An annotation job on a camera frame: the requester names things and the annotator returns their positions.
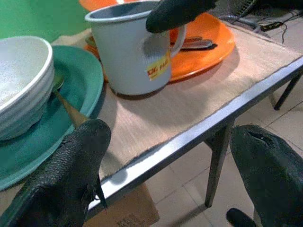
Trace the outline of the gold spoon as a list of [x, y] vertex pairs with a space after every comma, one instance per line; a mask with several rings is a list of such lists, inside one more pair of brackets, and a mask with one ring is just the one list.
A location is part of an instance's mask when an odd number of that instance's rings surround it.
[[75, 128], [79, 127], [81, 124], [87, 122], [89, 120], [88, 117], [80, 113], [76, 108], [74, 108], [66, 99], [62, 97], [59, 93], [59, 89], [62, 87], [64, 83], [64, 78], [62, 74], [55, 73], [54, 81], [53, 81], [53, 94], [57, 97], [57, 99], [61, 102], [63, 107], [65, 108], [68, 116]]

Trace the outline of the teal plate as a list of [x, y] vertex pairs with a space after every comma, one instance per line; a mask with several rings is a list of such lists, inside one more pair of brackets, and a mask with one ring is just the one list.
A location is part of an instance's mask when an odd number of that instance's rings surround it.
[[[59, 93], [85, 116], [91, 116], [103, 89], [98, 59], [72, 46], [54, 46], [55, 73], [63, 75]], [[60, 101], [51, 95], [42, 118], [23, 135], [0, 141], [0, 192], [33, 173], [60, 145], [74, 126]]]

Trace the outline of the grey mesh stand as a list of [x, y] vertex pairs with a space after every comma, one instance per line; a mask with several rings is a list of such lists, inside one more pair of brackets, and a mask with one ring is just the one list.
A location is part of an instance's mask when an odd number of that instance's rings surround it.
[[244, 17], [255, 6], [257, 0], [216, 0], [215, 8], [210, 11], [213, 16], [222, 20], [230, 20], [234, 22], [242, 22], [251, 24], [252, 21]]

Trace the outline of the white ribbed bowl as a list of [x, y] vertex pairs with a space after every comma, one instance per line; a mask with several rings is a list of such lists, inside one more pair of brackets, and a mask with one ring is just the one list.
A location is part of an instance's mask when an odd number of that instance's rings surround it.
[[48, 41], [37, 36], [0, 39], [0, 141], [26, 133], [41, 119], [53, 84]]

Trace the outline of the orange plate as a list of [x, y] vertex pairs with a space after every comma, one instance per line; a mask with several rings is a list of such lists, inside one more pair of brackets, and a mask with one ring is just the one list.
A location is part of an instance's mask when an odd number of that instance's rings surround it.
[[[100, 3], [99, 0], [80, 0], [81, 5], [89, 10], [89, 13], [100, 8], [113, 6], [112, 0]], [[188, 50], [180, 51], [171, 59], [172, 77], [170, 82], [183, 80], [187, 77], [200, 73], [215, 66], [226, 58], [234, 49], [235, 41], [232, 32], [218, 18], [203, 13], [187, 27], [186, 38], [200, 36], [203, 39], [212, 40], [217, 47], [212, 50]], [[177, 40], [177, 31], [170, 32], [170, 45], [173, 46]], [[97, 52], [97, 45], [90, 45]]]

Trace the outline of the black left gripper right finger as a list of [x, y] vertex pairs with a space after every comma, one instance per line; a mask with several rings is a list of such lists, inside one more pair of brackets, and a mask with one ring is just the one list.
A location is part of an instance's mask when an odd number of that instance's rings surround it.
[[235, 126], [230, 149], [263, 227], [303, 227], [303, 157], [258, 125]]

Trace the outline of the black rounded object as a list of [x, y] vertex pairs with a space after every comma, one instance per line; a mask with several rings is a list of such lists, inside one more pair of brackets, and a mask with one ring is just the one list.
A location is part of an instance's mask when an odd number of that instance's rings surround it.
[[233, 227], [257, 227], [256, 223], [237, 208], [231, 208], [226, 213], [227, 221]]

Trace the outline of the brown cardboard box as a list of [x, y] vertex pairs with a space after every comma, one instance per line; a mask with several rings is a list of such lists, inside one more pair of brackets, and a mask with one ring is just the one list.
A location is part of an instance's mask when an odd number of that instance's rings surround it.
[[149, 227], [160, 219], [146, 184], [87, 220], [83, 227]]

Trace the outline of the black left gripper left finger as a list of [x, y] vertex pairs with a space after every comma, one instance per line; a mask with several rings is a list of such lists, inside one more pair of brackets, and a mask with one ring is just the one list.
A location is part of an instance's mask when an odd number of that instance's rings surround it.
[[83, 227], [96, 197], [107, 206], [99, 169], [110, 140], [110, 127], [100, 119], [65, 136], [17, 192], [0, 227]]

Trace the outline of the grey mug with yellow label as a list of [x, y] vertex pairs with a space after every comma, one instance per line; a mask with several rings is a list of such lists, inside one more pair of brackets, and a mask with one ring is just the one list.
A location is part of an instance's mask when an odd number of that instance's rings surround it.
[[146, 30], [147, 17], [158, 1], [133, 1], [88, 13], [102, 67], [115, 93], [137, 96], [164, 87], [172, 77], [171, 59], [180, 51], [187, 26], [178, 27], [174, 46], [170, 33]]

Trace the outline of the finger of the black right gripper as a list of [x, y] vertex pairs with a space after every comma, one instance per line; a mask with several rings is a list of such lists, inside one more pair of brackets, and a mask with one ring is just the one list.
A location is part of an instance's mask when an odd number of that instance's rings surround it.
[[150, 33], [169, 31], [215, 7], [216, 0], [160, 0], [148, 15], [145, 28]]

